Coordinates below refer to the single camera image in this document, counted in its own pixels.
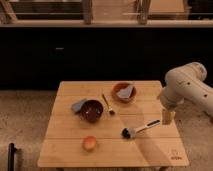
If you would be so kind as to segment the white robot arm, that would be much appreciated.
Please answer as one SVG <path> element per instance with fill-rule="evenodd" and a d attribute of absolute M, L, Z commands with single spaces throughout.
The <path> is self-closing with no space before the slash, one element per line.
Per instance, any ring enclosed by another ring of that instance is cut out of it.
<path fill-rule="evenodd" d="M 185 99 L 201 107 L 213 118 L 213 87 L 204 83 L 206 77 L 207 70 L 199 62 L 175 67 L 165 74 L 166 85 L 158 96 L 163 106 L 162 123 L 164 125 L 171 123 L 175 108 Z"/>

